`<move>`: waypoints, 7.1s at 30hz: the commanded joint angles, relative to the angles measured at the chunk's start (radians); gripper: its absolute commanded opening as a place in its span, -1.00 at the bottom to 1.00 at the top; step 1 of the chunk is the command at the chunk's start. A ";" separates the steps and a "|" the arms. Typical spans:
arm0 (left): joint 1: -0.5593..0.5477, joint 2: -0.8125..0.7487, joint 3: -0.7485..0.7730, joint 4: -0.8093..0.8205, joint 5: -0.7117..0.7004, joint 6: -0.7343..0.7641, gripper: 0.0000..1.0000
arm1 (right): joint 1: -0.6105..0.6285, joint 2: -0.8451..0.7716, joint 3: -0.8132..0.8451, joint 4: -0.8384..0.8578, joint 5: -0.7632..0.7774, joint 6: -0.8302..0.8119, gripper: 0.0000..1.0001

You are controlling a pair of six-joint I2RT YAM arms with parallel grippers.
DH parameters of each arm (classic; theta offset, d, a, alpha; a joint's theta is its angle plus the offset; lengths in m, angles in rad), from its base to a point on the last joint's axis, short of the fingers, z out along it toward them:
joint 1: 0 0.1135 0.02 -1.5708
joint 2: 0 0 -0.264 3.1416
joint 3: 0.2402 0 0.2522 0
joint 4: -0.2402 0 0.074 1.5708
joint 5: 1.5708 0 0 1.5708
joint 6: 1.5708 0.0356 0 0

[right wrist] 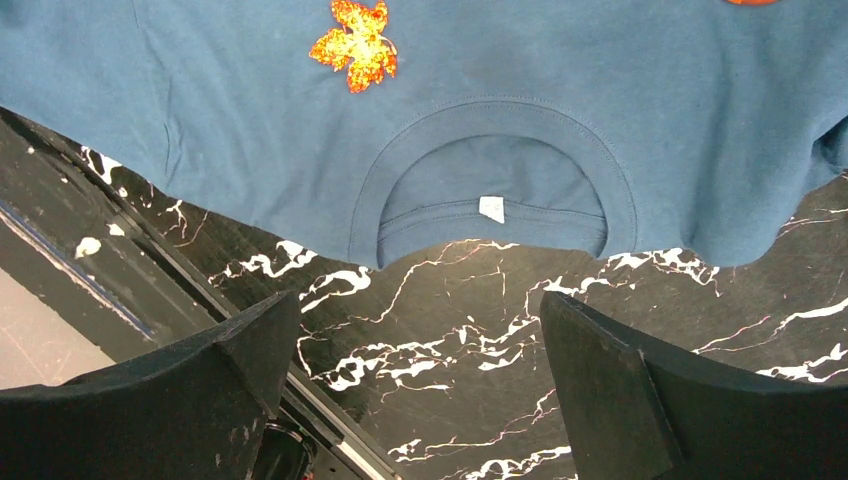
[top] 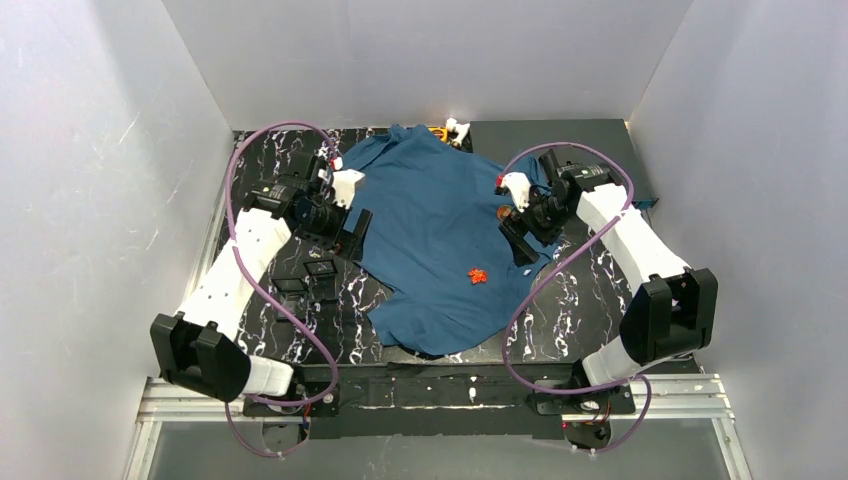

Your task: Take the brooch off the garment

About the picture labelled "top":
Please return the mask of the round orange pin badge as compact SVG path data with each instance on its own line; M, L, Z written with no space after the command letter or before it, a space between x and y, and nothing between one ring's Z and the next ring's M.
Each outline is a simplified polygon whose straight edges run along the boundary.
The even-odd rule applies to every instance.
M508 219L508 218L509 218L509 216L511 215L512 211L513 211L513 208L512 208L511 206L509 206L509 205L502 205L502 206L500 206L500 207L497 209L497 211L496 211L497 219L498 219L500 222L503 222L504 220L506 220L506 219Z

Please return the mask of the blue t-shirt garment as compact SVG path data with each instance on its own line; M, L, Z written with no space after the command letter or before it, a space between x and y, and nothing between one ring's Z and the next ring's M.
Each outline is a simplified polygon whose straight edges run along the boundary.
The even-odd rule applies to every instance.
M515 265L496 216L511 201L494 192L501 166L440 142L423 125L394 125L343 161L366 176L352 213L373 213L359 265L392 290L368 315L381 343L442 356L504 329L555 248L528 235L540 258ZM488 281L472 285L472 268Z

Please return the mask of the red flower brooch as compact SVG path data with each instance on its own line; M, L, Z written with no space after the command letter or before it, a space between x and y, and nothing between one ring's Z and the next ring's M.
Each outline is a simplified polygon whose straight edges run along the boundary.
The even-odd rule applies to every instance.
M472 285L485 284L488 281L488 274L480 268L472 268L468 272L468 277Z

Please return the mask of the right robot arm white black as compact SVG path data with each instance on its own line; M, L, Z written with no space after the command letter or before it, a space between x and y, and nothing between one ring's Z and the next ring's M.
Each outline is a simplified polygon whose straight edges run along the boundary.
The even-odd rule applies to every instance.
M712 339L718 280L707 268L694 269L674 254L634 206L635 187L626 171L602 152L577 144L598 158L594 165L561 165L557 143L542 145L539 163L548 190L540 191L527 176L506 164L497 176L495 192L508 195L512 207L499 216L499 229L510 244L514 262L523 267L539 255L527 234L542 244L556 240L564 224L578 218L592 236L531 289L515 311L520 316L568 264L601 242L621 269L631 289L631 301L618 335L577 362L561 388L522 377L511 364L508 373L528 388L551 395L583 395L611 389L647 368L677 355L707 347Z

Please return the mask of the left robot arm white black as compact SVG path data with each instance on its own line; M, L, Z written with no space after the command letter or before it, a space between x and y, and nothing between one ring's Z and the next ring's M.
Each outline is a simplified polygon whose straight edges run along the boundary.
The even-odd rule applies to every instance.
M358 170L299 154L278 179L258 181L245 195L234 231L199 285L172 314L153 321L150 336L165 381L224 402L242 395L283 397L291 365L246 354L236 343L254 283L293 238L311 241L345 260L362 257L371 220L345 223L365 183Z

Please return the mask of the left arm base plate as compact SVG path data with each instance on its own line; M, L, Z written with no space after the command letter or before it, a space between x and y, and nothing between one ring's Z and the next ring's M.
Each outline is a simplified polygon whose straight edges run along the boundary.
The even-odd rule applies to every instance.
M285 396L271 397L271 400L285 402L305 400L317 395L327 386L327 382L306 384L295 383L293 386L289 387ZM310 418L335 417L339 412L340 400L340 385L337 384L329 394L323 396L319 401L310 405L282 407L279 405L268 405L257 402L252 398L245 398L241 413L243 416L249 418L295 417L303 415Z

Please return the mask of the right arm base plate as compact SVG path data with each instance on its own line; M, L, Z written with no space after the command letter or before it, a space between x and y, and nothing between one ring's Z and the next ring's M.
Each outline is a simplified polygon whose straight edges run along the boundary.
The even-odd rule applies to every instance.
M612 443L613 415L636 412L631 389L623 386L571 396L534 392L528 395L527 402L541 416L576 415L577 420L563 420L562 427L571 445L584 451L598 451Z

